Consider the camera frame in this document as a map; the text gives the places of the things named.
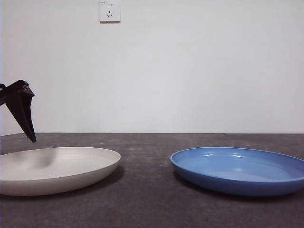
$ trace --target wall socket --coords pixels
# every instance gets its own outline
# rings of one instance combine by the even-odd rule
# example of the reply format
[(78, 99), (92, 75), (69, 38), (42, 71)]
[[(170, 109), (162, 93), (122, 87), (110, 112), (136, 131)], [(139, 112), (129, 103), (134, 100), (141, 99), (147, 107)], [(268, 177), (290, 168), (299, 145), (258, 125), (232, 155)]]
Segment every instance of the wall socket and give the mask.
[(100, 0), (99, 21), (100, 23), (119, 23), (120, 0)]

